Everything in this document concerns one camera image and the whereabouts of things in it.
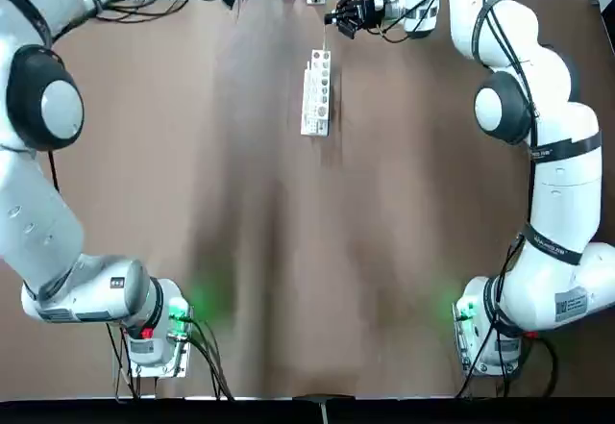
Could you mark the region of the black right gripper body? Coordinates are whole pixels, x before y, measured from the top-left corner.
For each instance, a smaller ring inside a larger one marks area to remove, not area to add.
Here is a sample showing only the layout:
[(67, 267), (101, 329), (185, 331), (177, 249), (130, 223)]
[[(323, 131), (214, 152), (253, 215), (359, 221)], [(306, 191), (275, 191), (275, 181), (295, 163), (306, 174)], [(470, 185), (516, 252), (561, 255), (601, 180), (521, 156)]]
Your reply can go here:
[(371, 30), (380, 27), (383, 8), (377, 8), (374, 0), (358, 0), (359, 29)]

